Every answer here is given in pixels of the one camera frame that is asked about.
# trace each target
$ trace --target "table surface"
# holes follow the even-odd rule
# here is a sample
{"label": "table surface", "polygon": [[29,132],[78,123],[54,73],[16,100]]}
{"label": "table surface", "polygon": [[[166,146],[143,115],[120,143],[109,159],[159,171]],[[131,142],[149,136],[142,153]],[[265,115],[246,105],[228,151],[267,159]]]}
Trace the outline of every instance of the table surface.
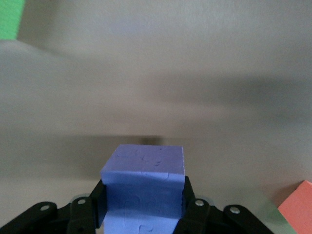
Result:
{"label": "table surface", "polygon": [[312,181],[312,3],[29,0],[0,42],[0,226],[88,193],[119,144],[184,147],[197,195],[275,233]]}

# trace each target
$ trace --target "blue cube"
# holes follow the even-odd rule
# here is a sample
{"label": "blue cube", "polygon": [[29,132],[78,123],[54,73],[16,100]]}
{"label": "blue cube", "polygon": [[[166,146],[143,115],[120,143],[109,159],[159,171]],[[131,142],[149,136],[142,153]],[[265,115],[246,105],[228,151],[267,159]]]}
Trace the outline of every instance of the blue cube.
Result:
{"label": "blue cube", "polygon": [[106,234],[171,234],[182,216],[183,148],[119,145],[101,170]]}

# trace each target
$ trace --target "screw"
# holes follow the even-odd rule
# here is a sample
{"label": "screw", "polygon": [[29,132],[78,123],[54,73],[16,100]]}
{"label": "screw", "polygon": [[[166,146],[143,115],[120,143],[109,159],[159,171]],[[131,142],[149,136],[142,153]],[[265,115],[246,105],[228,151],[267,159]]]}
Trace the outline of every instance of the screw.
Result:
{"label": "screw", "polygon": [[196,200],[195,204],[197,206],[203,206],[204,205],[204,202],[202,200]]}
{"label": "screw", "polygon": [[82,204],[84,204],[84,203],[86,203],[86,200],[85,200],[85,199],[81,199],[81,200],[78,201],[78,205],[82,205]]}
{"label": "screw", "polygon": [[237,207],[235,207],[235,206],[232,206],[232,207],[230,208],[230,211],[231,211],[233,214],[239,214],[239,213],[240,213],[240,210],[239,210]]}
{"label": "screw", "polygon": [[40,208],[40,210],[41,210],[41,211],[46,211],[46,210],[48,210],[49,208],[50,208],[49,205],[45,205],[45,206],[42,206],[42,207]]}

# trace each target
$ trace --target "green object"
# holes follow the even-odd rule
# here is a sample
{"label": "green object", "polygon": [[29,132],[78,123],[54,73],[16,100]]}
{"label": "green object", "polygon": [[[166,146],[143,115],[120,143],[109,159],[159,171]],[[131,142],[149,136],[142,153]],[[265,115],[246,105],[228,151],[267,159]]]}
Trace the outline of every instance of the green object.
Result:
{"label": "green object", "polygon": [[17,38],[24,4],[24,0],[0,0],[0,39]]}

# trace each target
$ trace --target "red block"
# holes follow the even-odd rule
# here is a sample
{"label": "red block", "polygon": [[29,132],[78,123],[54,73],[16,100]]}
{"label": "red block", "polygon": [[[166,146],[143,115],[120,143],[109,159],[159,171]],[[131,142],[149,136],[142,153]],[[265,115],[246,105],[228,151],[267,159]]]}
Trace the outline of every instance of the red block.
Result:
{"label": "red block", "polygon": [[303,181],[278,209],[298,234],[312,234],[312,183]]}

